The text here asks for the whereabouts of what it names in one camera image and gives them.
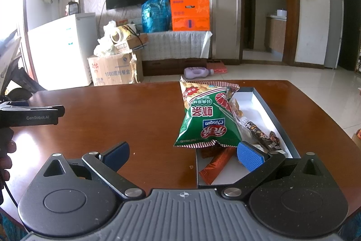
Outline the person's left hand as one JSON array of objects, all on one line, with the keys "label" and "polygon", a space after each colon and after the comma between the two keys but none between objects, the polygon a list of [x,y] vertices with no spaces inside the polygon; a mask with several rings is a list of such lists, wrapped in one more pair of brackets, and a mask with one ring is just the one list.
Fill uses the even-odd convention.
[{"label": "person's left hand", "polygon": [[13,136],[14,132],[10,128],[1,129],[1,204],[4,202],[2,191],[5,188],[15,207],[18,207],[18,203],[7,186],[7,181],[10,179],[8,169],[12,167],[12,160],[9,154],[13,154],[16,151],[16,143],[13,140]]}]

